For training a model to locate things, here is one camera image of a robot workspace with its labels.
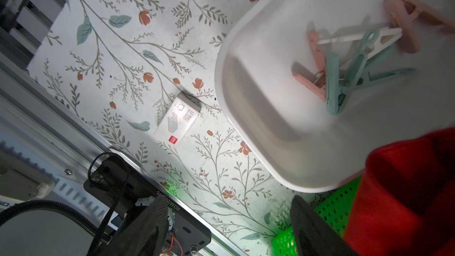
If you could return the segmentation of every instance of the bolt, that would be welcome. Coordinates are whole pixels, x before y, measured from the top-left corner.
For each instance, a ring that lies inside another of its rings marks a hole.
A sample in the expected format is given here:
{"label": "bolt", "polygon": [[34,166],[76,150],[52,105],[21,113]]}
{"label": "bolt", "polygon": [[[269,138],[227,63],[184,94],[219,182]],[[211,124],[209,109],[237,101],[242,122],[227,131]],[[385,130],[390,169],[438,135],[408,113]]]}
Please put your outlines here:
{"label": "bolt", "polygon": [[96,174],[96,175],[92,178],[92,180],[95,181],[95,182],[101,183],[101,182],[104,180],[104,177],[103,177],[103,175],[101,175],[101,174]]}
{"label": "bolt", "polygon": [[194,246],[194,245],[191,246],[190,251],[191,251],[191,255],[196,255],[197,254],[197,247]]}

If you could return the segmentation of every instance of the clothespin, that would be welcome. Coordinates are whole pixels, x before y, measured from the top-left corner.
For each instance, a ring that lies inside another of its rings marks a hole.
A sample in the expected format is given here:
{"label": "clothespin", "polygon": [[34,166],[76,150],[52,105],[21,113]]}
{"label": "clothespin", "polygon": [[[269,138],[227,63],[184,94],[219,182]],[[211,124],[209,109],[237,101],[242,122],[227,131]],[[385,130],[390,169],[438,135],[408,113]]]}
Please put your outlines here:
{"label": "clothespin", "polygon": [[370,30],[364,34],[360,46],[357,48],[342,79],[339,77],[338,55],[335,53],[327,55],[326,108],[329,114],[338,115],[341,113],[351,94],[356,90],[374,86],[401,75],[415,73],[415,69],[413,68],[404,68],[375,75],[370,74],[370,70],[379,65],[393,51],[389,46],[379,54],[376,54],[372,59],[368,59],[368,46],[376,42],[379,34],[379,30]]}
{"label": "clothespin", "polygon": [[[316,75],[316,81],[312,82],[301,76],[298,73],[293,73],[294,79],[296,79],[303,86],[308,88],[311,92],[315,93],[322,101],[326,101],[326,58],[324,53],[318,49],[318,45],[327,44],[327,43],[341,43],[341,42],[350,42],[361,40],[364,36],[364,32],[345,35],[341,37],[336,37],[332,39],[319,40],[319,34],[316,30],[311,30],[307,33],[308,43],[310,44],[311,52],[313,53],[313,58],[316,62],[316,67],[318,68],[318,73]],[[376,54],[379,54],[385,48],[389,47],[392,43],[396,42],[401,37],[401,28],[383,28],[379,31],[378,39],[367,49],[368,59],[371,59]],[[351,61],[347,61],[343,64],[340,69],[345,70],[349,66]]]}
{"label": "clothespin", "polygon": [[419,0],[385,0],[384,7],[391,25],[403,29],[399,43],[407,53],[420,51],[417,32],[413,26],[415,20],[430,26],[442,26],[444,32],[455,32],[454,21]]}

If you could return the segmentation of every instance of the green plastic basket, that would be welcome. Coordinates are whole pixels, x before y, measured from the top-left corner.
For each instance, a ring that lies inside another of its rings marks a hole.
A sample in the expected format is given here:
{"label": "green plastic basket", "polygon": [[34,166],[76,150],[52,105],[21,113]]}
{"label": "green plastic basket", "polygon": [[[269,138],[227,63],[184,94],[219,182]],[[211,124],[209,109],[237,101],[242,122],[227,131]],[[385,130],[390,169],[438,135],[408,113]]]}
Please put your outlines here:
{"label": "green plastic basket", "polygon": [[[361,177],[352,180],[330,195],[314,210],[323,218],[340,237],[343,237],[348,223],[354,197]],[[272,241],[272,256],[298,256],[292,227],[280,233]]]}

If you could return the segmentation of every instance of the black cable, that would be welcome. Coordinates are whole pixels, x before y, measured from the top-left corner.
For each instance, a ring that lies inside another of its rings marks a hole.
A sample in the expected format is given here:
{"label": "black cable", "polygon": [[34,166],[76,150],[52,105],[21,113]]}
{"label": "black cable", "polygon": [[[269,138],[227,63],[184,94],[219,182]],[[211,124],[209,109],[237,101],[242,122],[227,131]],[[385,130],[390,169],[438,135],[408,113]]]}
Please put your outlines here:
{"label": "black cable", "polygon": [[[7,208],[3,212],[0,212],[0,226],[19,214],[33,210],[48,210],[59,213],[71,219],[91,236],[95,236],[97,233],[97,227],[75,209],[65,204],[49,200],[27,201]],[[107,243],[111,240],[111,237],[103,234],[100,239],[102,242]]]}
{"label": "black cable", "polygon": [[88,177],[88,180],[91,185],[93,185],[101,190],[104,190],[104,191],[108,191],[111,189],[111,186],[96,182],[91,179],[91,169],[92,169],[93,165],[95,164],[96,160],[98,158],[100,158],[102,155],[115,155],[115,156],[119,157],[123,161],[123,165],[125,165],[125,167],[127,168],[127,177],[126,177],[125,181],[123,182],[123,186],[122,186],[122,190],[121,190],[120,194],[116,197],[116,200],[114,201],[111,208],[109,209],[107,214],[104,216],[100,226],[98,227],[98,230],[96,231],[96,234],[93,237],[93,240],[88,249],[87,256],[92,256],[96,252],[96,250],[100,244],[100,240],[101,240],[102,236],[104,235],[104,230],[105,230],[107,224],[109,223],[109,220],[111,219],[112,213],[114,212],[115,207],[117,206],[120,198],[123,196],[123,194],[125,193],[125,191],[127,189],[128,177],[130,176],[130,170],[131,170],[130,167],[125,164],[126,163],[125,160],[117,153],[103,152],[100,155],[98,155],[97,157],[95,157],[93,162],[90,164],[90,167],[88,168],[87,177]]}

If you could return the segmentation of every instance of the red logo on box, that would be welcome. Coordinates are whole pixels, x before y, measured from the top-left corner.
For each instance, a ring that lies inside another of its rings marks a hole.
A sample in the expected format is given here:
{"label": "red logo on box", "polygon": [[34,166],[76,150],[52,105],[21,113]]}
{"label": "red logo on box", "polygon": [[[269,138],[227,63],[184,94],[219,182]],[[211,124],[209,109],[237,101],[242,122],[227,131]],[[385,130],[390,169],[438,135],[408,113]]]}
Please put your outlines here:
{"label": "red logo on box", "polygon": [[172,144],[175,144],[177,142],[177,138],[173,135],[171,135],[171,138],[169,139],[169,141],[172,143]]}

